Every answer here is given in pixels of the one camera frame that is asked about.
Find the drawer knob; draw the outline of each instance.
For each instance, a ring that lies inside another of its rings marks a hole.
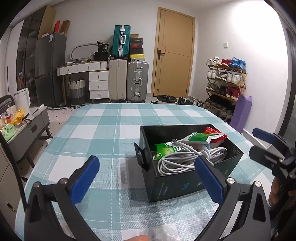
[[[15,208],[9,203],[9,202],[6,202],[6,205],[7,207],[12,210],[13,212],[15,212]]]

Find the purple bag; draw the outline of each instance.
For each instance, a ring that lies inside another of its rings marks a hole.
[[[243,94],[240,94],[230,122],[230,126],[236,129],[239,133],[242,133],[243,131],[243,128],[249,117],[251,107],[252,97],[249,96],[246,98]]]

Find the checkered tablecloth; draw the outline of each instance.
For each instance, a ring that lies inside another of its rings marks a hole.
[[[212,124],[226,133],[244,155],[231,177],[240,183],[261,181],[266,195],[273,179],[270,170],[248,157],[252,144],[209,111],[173,104],[91,104],[78,109],[47,146],[25,188],[34,182],[53,184],[69,177],[90,155],[100,171],[76,207],[102,240],[125,240],[146,234],[151,240],[192,241],[210,220],[217,204],[203,190],[171,200],[149,203],[133,143],[141,125]],[[54,203],[64,231],[73,236]],[[24,211],[18,206],[15,232],[23,239]]]

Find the refrigerator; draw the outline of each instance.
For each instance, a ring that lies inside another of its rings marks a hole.
[[[65,63],[66,40],[57,33],[37,40],[35,83],[39,105],[56,107],[63,102],[62,78],[57,76],[57,67]]]

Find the blue gripper pad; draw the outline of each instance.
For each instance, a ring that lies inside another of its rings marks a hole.
[[[86,194],[99,170],[100,161],[96,156],[92,156],[92,160],[84,169],[84,171],[79,175],[71,188],[70,200],[74,205],[76,203],[82,202],[84,195]]]
[[[275,138],[274,138],[273,134],[263,131],[259,128],[253,129],[252,134],[254,137],[256,137],[260,140],[263,140],[269,144],[274,144],[274,142],[275,142]]]
[[[201,157],[195,159],[194,167],[212,201],[222,204],[224,201],[223,187]]]

